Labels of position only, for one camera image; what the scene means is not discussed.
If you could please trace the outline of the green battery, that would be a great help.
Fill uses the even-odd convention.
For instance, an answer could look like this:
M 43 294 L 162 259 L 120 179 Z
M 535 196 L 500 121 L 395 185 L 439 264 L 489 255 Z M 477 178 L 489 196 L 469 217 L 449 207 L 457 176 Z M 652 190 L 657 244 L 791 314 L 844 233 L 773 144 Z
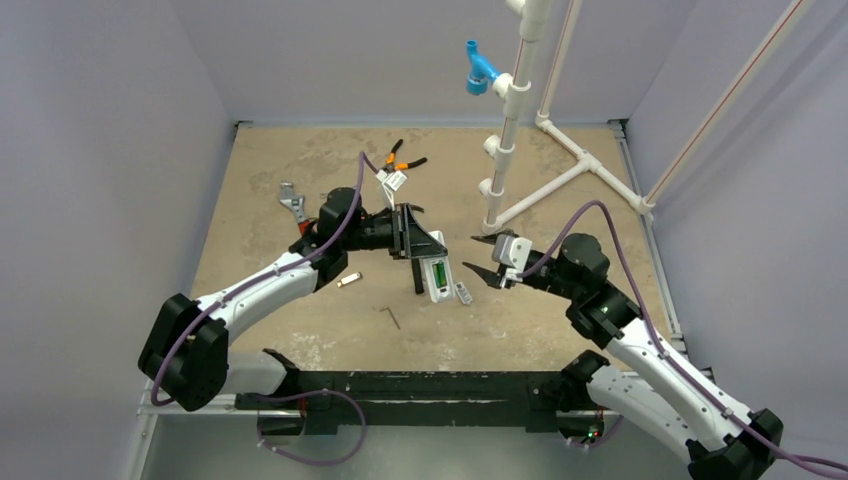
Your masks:
M 447 280 L 445 276 L 444 263 L 437 262 L 432 265 L 434 282 L 436 287 L 441 289 L 447 285 Z

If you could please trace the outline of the white remote battery cover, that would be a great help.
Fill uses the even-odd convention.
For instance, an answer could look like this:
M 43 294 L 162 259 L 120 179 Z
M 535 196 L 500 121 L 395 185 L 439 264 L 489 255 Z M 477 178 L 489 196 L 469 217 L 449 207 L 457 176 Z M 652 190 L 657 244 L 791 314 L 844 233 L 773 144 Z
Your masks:
M 470 306 L 473 303 L 473 297 L 463 282 L 456 282 L 454 289 L 463 305 Z

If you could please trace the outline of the white air conditioner remote control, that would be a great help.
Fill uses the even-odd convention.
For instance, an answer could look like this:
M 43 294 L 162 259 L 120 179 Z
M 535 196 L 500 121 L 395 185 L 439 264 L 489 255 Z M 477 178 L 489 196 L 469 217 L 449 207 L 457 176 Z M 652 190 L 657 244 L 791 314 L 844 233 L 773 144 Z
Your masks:
M 449 257 L 425 258 L 421 261 L 426 292 L 432 303 L 444 303 L 455 297 L 454 282 Z

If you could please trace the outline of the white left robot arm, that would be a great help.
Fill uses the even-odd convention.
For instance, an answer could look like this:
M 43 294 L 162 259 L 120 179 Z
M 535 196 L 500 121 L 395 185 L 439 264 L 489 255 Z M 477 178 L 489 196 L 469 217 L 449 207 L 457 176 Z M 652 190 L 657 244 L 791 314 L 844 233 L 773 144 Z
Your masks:
M 275 409 L 292 405 L 297 366 L 273 349 L 233 353 L 233 341 L 284 305 L 331 284 L 347 268 L 350 253 L 374 250 L 419 263 L 448 254 L 442 240 L 418 223 L 412 205 L 369 213 L 357 189 L 340 187 L 270 265 L 217 293 L 168 298 L 138 359 L 153 382 L 152 403 L 176 402 L 196 411 L 219 395 L 257 394 Z

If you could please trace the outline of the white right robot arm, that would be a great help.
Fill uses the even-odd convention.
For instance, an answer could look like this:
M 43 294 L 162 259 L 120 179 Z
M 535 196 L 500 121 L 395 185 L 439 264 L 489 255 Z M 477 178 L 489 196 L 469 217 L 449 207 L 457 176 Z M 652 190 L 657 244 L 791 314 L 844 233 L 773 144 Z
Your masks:
M 685 462 L 693 479 L 759 479 L 771 467 L 782 421 L 724 393 L 649 324 L 608 278 L 596 237 L 568 235 L 552 258 L 510 230 L 483 235 L 495 271 L 472 266 L 495 289 L 521 284 L 569 300 L 566 318 L 598 352 L 563 371 L 561 392 L 576 407 L 591 401 L 621 414 Z

